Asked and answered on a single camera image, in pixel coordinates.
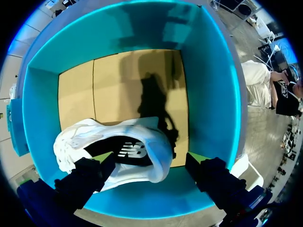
white sneaker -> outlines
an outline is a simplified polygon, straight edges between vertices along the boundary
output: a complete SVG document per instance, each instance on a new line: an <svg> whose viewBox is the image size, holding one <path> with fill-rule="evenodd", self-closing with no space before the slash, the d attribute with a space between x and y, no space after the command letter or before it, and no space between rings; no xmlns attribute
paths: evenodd
<svg viewBox="0 0 303 227"><path fill-rule="evenodd" d="M157 125L157 117L127 120L114 126L93 119L80 121L55 140L53 149L59 169L71 173L74 163L82 157L113 151L119 163L101 191L130 182L163 181L172 162L172 148Z"/></svg>

teal wall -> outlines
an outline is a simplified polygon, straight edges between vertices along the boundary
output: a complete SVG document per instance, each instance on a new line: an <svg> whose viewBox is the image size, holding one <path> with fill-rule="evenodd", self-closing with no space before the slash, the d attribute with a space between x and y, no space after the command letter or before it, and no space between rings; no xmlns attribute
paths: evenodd
<svg viewBox="0 0 303 227"><path fill-rule="evenodd" d="M107 55L141 49L181 50L188 93L189 151L232 166L240 133L237 74L228 46L202 7L174 1L111 5L71 23L35 55L23 91L25 133L41 178L53 186L62 173L53 153L61 131L58 75ZM213 205L184 167L161 183L130 183L94 194L86 208L124 218L166 218Z"/></svg>

new balance logo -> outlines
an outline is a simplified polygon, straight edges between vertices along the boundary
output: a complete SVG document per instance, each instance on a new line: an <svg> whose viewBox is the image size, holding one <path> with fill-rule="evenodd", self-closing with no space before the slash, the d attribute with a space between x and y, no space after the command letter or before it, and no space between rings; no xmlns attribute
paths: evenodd
<svg viewBox="0 0 303 227"><path fill-rule="evenodd" d="M147 155L145 146L142 142L136 142L135 145L131 142L126 142L123 147L124 148L122 148L118 154L119 157L125 157L127 155L128 157L142 158Z"/></svg>

cardboard floor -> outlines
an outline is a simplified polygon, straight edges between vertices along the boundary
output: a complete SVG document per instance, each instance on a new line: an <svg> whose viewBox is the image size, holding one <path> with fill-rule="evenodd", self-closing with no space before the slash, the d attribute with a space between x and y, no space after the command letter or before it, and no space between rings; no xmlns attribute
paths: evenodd
<svg viewBox="0 0 303 227"><path fill-rule="evenodd" d="M115 125L157 116L176 141L171 167L185 164L188 108L179 51L123 52L76 66L59 76L58 104L62 130L86 118Z"/></svg>

floor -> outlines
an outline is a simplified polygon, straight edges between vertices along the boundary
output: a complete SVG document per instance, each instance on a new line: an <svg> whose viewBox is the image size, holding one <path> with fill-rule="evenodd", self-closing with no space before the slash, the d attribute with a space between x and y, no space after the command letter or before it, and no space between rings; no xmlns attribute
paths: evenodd
<svg viewBox="0 0 303 227"><path fill-rule="evenodd" d="M234 26L241 23L239 17L224 9L219 9L218 14L230 31ZM233 35L232 39L240 61L256 61L253 55L259 54L258 47L261 46L256 30L245 22L241 23L231 34ZM290 118L276 115L275 111L248 107L248 125L244 152L248 154L252 165L263 176L264 188L269 186L282 160L283 151L280 149L280 141L289 123ZM77 211L76 215L105 227L208 227L221 221L225 213L216 206L213 206L182 217L160 220L114 218L86 209Z"/></svg>

